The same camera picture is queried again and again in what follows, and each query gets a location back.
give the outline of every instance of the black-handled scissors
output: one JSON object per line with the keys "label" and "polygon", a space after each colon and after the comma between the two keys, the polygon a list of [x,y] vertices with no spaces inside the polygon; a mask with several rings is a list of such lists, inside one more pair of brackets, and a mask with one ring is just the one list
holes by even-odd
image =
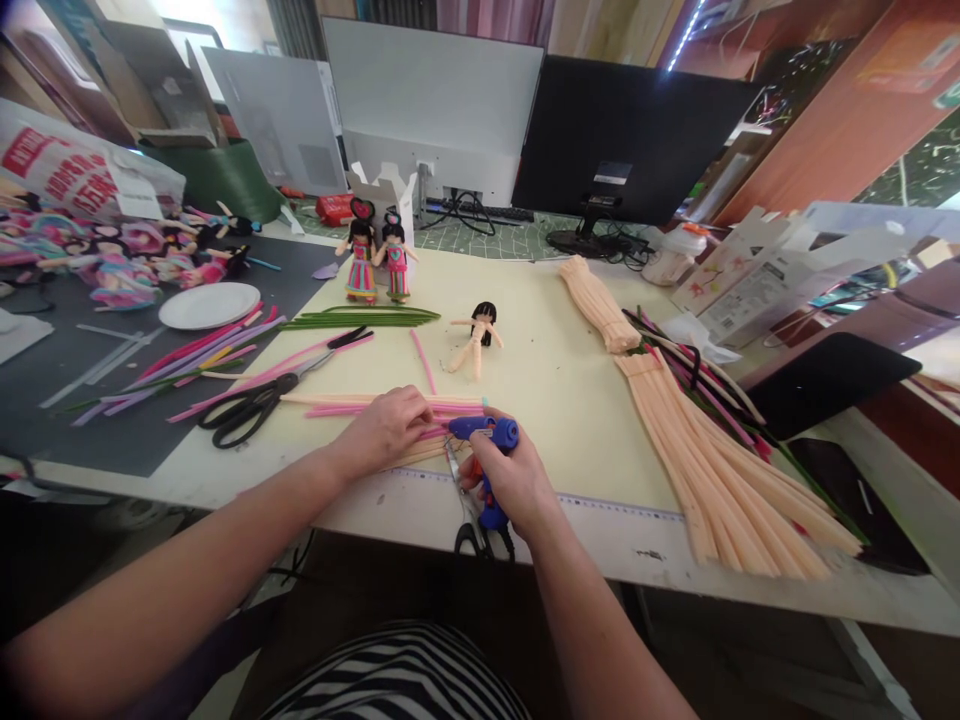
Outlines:
{"label": "black-handled scissors", "polygon": [[[373,335],[373,331],[364,333],[366,329],[364,325],[336,340],[331,340],[323,355],[308,360],[292,372],[284,373],[263,385],[241,390],[213,403],[200,417],[197,425],[204,430],[214,431],[213,446],[220,450],[229,450],[246,442],[277,409],[281,396],[291,392],[300,384],[301,377],[311,370],[323,367],[338,349]],[[247,425],[249,425],[247,430],[237,435]]]}

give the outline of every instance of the black monitor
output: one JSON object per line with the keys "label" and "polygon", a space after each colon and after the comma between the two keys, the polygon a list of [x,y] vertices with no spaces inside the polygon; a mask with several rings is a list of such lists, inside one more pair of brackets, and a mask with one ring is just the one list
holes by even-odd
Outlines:
{"label": "black monitor", "polygon": [[669,222],[761,87],[548,55],[513,205],[584,218],[554,245],[589,240],[604,217]]}

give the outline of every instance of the scissors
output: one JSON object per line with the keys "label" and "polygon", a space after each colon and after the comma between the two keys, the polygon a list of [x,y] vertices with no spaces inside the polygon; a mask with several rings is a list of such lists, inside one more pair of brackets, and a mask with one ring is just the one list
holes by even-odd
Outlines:
{"label": "scissors", "polygon": [[463,509],[463,524],[457,531],[457,539],[453,546],[453,554],[460,555],[463,543],[467,542],[473,548],[473,554],[484,560],[493,560],[493,548],[487,539],[487,532],[477,520],[477,511],[470,500],[470,494],[460,485],[460,463],[457,462],[457,456],[453,452],[453,446],[450,444],[450,438],[444,440],[447,450],[447,462],[450,463],[450,472],[453,474],[453,486],[460,497],[460,507]]}
{"label": "scissors", "polygon": [[[300,384],[300,378],[311,370],[323,367],[336,354],[337,350],[358,340],[373,335],[373,331],[364,333],[367,326],[357,328],[327,344],[327,351],[320,357],[303,363],[291,372],[284,373],[273,380],[234,393],[213,403],[200,417],[197,425],[204,430],[213,430],[213,446],[220,450],[229,450],[249,440],[267,421],[270,414],[280,404],[280,397],[292,391]],[[241,428],[253,421],[253,424],[241,435]]]}

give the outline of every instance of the monitor stand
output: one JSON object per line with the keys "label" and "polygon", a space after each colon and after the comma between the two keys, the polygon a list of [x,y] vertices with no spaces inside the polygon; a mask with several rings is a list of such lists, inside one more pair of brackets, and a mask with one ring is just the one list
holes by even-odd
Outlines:
{"label": "monitor stand", "polygon": [[582,255],[587,258],[605,258],[611,253],[609,248],[593,234],[597,220],[609,216],[610,208],[587,204],[575,230],[553,230],[547,233],[547,244],[568,255]]}

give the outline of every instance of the blue glue gun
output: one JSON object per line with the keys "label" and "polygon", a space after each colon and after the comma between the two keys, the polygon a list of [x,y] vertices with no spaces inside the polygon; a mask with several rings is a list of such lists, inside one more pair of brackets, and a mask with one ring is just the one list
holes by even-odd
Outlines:
{"label": "blue glue gun", "polygon": [[[520,441],[520,427],[516,420],[510,420],[509,418],[497,420],[486,416],[454,418],[450,421],[450,433],[457,440],[469,440],[470,436],[478,430],[489,437],[504,455],[509,455]],[[497,499],[493,496],[490,478],[487,477],[486,471],[483,471],[482,480],[487,499],[483,512],[480,513],[480,524],[487,530],[502,530],[507,527],[510,518],[503,512],[503,508],[500,507]]]}

